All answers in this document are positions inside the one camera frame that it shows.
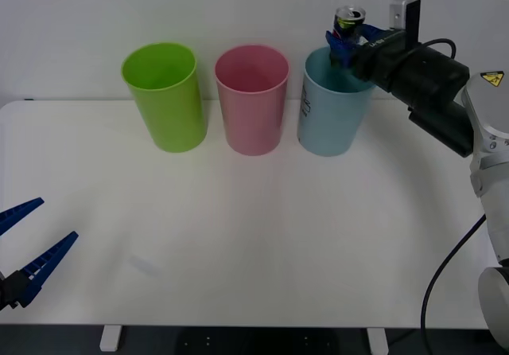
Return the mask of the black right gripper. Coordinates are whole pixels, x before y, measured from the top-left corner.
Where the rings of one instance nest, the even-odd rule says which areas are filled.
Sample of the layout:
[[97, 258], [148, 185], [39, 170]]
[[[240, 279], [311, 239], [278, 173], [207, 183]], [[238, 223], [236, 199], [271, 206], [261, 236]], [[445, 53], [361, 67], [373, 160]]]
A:
[[418, 45], [418, 34], [407, 33], [404, 29], [379, 29], [367, 24], [359, 26], [359, 33], [326, 32], [331, 64], [343, 68], [352, 65], [352, 74], [357, 79], [389, 89], [396, 68], [403, 62], [406, 53]]

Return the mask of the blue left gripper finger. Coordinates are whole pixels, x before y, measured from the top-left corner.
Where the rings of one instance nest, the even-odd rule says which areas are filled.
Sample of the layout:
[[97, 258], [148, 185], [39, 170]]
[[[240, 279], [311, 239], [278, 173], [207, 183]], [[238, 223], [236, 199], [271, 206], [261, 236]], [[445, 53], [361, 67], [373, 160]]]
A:
[[41, 197], [24, 202], [0, 214], [0, 235], [10, 230], [20, 220], [27, 217], [32, 211], [44, 204]]
[[1, 280], [1, 309], [7, 306], [27, 307], [41, 291], [43, 284], [68, 253], [79, 235], [70, 232], [22, 269]]

